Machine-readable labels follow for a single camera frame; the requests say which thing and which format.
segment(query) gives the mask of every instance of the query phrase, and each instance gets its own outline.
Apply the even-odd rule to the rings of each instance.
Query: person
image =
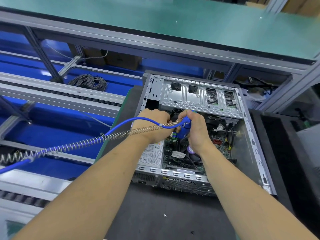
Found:
[[[203,116],[185,110],[178,120],[186,115],[191,119],[190,146],[201,156],[210,184],[241,240],[317,239],[290,211],[226,160],[210,140]],[[168,113],[157,109],[145,109],[139,116],[162,124],[170,120]],[[152,125],[136,120],[132,128]],[[102,240],[122,204],[143,151],[149,143],[165,139],[172,131],[160,129],[127,137],[71,183],[13,239]]]

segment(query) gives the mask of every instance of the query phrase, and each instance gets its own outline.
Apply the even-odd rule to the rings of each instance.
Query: blue power cord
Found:
[[[122,125],[124,125],[124,124],[126,124],[126,123],[128,123],[128,122],[130,122],[130,121],[134,121],[134,120],[146,120],[146,121],[152,122],[152,123],[154,123],[154,124],[156,124],[156,125],[164,128],[164,129],[174,129],[174,128],[177,128],[178,126],[182,126],[182,125],[185,125],[185,124],[190,123],[190,119],[189,119],[188,117],[183,118],[181,122],[179,122],[178,124],[173,125],[173,126],[165,126],[165,125],[163,125],[163,124],[158,123],[157,121],[154,121],[154,120],[152,120],[152,119],[145,118],[145,117],[134,117],[134,118],[127,119],[127,120],[121,122],[120,124],[116,125],[114,128],[110,129],[110,130],[106,133],[106,135],[110,135],[110,134],[114,133],[114,131],[115,131],[116,129],[118,129],[119,127],[121,127]],[[92,145],[92,144],[95,144],[95,143],[99,142],[98,139],[95,139],[95,140],[92,139],[92,140],[86,140],[86,141],[87,141],[87,142],[85,142],[85,145],[84,145],[84,146],[89,146],[89,145]],[[62,146],[54,146],[54,147],[47,148],[46,150],[47,150],[47,151],[56,151],[58,148],[61,148],[61,147],[62,147]],[[43,150],[40,150],[40,151],[38,152],[37,156],[41,155],[43,152],[45,152],[44,149],[43,149]],[[15,164],[12,164],[12,165],[10,165],[10,166],[7,166],[7,167],[5,167],[5,168],[0,169],[0,174],[6,173],[6,172],[11,171],[11,170],[13,170],[13,169],[17,169],[17,168],[19,168],[19,167],[21,167],[21,166],[23,166],[23,165],[26,165],[26,164],[28,164],[28,163],[31,163],[31,162],[33,162],[33,161],[34,161],[34,159],[32,159],[32,158],[27,158],[27,159],[25,159],[25,160],[23,160],[23,161],[16,162]]]

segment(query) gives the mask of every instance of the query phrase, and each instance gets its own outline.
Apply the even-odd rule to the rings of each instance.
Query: human hand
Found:
[[[146,117],[154,121],[157,121],[158,123],[161,123],[161,124],[172,123],[172,121],[169,121],[170,115],[167,112],[160,111],[158,109],[150,111],[149,109],[146,108],[142,112],[140,112],[139,117]],[[132,130],[149,127],[153,125],[155,124],[146,120],[135,120],[132,125]],[[140,133],[138,134],[138,136],[142,136],[146,138],[149,143],[157,143],[167,138],[168,136],[170,136],[173,130],[174,129],[158,129],[155,131]]]
[[[178,120],[180,121],[186,116],[191,120],[191,129],[188,135],[190,147],[195,153],[201,155],[201,152],[206,147],[212,145],[205,118],[202,115],[187,109],[179,114]]]

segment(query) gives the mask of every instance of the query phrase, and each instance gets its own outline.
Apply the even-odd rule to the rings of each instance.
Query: green mat edge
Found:
[[[128,95],[129,95],[130,92],[131,92],[131,89],[128,91],[127,96],[125,97],[125,99],[124,99],[124,101],[123,101],[123,104],[122,104],[122,106],[121,106],[121,108],[120,108],[120,110],[119,110],[119,112],[118,112],[118,114],[117,114],[117,117],[114,119],[114,122],[113,122],[113,124],[112,124],[112,126],[111,126],[111,129],[114,128],[114,127],[117,125],[119,116],[120,116],[120,114],[121,114],[121,112],[122,112],[122,109],[123,109],[123,107],[124,107],[124,104],[127,102],[127,98],[128,98]],[[101,146],[101,148],[100,148],[100,151],[99,151],[99,153],[98,153],[98,155],[97,155],[97,157],[96,157],[96,159],[95,159],[95,161],[94,161],[94,164],[95,164],[97,161],[99,161],[99,159],[103,156],[102,153],[104,152],[104,149],[106,148],[107,144],[108,144],[108,141],[105,141],[105,142],[102,144],[102,146]]]

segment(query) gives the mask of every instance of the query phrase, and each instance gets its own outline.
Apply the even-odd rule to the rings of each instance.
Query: spring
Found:
[[[164,124],[164,126],[174,126],[176,124],[178,124],[178,123],[173,122],[173,123],[169,123],[169,124]],[[160,130],[160,129],[163,129],[163,128],[160,126],[157,126],[157,125],[153,125],[153,126],[149,126],[149,127],[127,130],[127,131],[119,132],[119,133],[113,133],[110,135],[102,135],[99,137],[94,137],[94,138],[90,138],[87,140],[82,140],[82,141],[79,141],[76,143],[70,143],[70,144],[61,145],[61,146],[54,146],[54,147],[45,148],[45,149],[38,150],[38,151],[26,151],[24,153],[21,151],[17,151],[14,154],[9,154],[9,153],[2,154],[0,156],[0,165],[13,164],[13,163],[16,163],[19,161],[23,161],[25,159],[34,160],[35,158],[44,157],[46,155],[54,155],[54,154],[58,154],[60,152],[69,152],[71,150],[76,150],[76,149],[88,147],[93,144],[99,144],[99,143],[103,143],[105,141],[117,140],[117,139],[124,138],[127,136],[156,131],[156,130]]]

